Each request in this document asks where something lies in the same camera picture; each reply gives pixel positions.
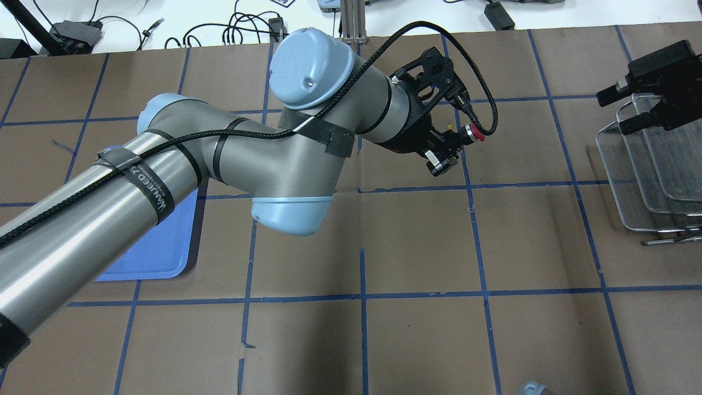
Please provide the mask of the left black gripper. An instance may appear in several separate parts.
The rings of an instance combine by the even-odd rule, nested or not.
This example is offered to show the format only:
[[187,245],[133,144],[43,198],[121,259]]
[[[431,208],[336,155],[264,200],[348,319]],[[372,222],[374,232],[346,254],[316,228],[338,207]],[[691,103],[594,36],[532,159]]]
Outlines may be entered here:
[[424,155],[429,173],[439,177],[457,165],[463,135],[453,125],[448,125],[447,134],[437,132],[431,111],[442,100],[462,110],[467,103],[467,87],[455,73],[453,60],[436,47],[425,50],[391,78],[399,82],[409,100],[409,110],[399,132],[379,145],[399,154]]

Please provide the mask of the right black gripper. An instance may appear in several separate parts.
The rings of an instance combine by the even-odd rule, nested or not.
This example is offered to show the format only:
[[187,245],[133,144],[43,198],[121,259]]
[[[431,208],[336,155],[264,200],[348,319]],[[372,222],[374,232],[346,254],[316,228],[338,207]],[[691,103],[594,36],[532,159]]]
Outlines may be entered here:
[[625,82],[595,94],[604,108],[634,93],[651,93],[659,102],[642,114],[619,122],[627,136],[650,127],[666,131],[682,127],[701,118],[701,63],[688,40],[681,40],[649,53],[629,64]]

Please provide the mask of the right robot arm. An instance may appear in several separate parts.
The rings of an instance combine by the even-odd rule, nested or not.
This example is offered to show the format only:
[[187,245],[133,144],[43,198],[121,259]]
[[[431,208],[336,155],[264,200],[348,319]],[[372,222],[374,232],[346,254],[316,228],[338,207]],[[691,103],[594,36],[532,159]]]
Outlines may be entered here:
[[619,123],[624,135],[649,127],[667,132],[701,117],[701,62],[688,40],[681,40],[629,62],[629,72],[596,94],[605,107],[635,93],[659,98],[651,110]]

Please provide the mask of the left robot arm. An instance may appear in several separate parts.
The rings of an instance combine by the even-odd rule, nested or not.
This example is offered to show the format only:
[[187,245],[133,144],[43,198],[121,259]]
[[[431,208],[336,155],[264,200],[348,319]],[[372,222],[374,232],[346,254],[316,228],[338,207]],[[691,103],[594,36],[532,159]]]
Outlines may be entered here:
[[148,231],[212,178],[252,196],[253,219],[298,236],[318,232],[356,137],[427,160],[434,177],[452,167],[462,139],[429,113],[458,83],[438,48],[391,75],[346,43],[306,28],[279,43],[269,67],[282,103],[278,127],[204,100],[163,93],[125,145],[99,152],[85,172],[2,227],[2,367],[33,333]]

